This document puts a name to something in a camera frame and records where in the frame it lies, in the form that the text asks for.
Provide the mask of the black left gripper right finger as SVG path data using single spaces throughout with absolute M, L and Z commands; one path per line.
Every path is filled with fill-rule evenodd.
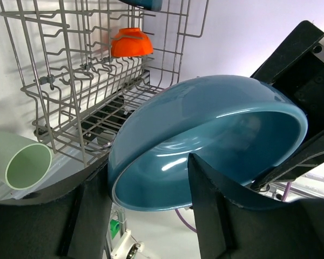
M 324 258 L 324 199 L 281 202 L 188 157 L 202 258 Z

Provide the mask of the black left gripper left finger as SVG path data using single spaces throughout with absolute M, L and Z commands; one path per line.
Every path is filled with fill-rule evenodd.
M 22 199 L 0 201 L 0 258 L 102 258 L 112 201 L 105 155 Z

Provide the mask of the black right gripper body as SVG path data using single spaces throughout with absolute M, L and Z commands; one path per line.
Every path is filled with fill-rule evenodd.
M 251 188 L 294 181 L 324 163 L 324 32 L 310 21 L 300 22 L 251 77 L 281 91 L 308 121 L 301 146 Z

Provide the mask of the pale green cup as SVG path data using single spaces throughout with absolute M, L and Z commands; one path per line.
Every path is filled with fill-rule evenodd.
M 0 132 L 0 181 L 15 190 L 39 183 L 52 163 L 48 146 L 9 132 Z

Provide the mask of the light blue ceramic bowl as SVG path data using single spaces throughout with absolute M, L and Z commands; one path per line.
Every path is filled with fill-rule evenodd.
M 122 125 L 109 155 L 110 196 L 141 212 L 188 207 L 191 153 L 245 186 L 287 160 L 307 131 L 304 111 L 259 80 L 183 81 L 145 101 Z

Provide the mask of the dark teal floral bowl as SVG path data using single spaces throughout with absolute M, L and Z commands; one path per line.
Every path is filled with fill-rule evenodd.
M 160 11 L 162 9 L 162 0 L 120 0 L 121 2 L 138 7 L 148 11 Z

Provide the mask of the orange bowl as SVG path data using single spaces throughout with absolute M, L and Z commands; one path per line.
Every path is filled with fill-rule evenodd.
M 111 43 L 111 56 L 141 57 L 153 53 L 153 45 L 148 35 L 140 28 L 122 28 Z

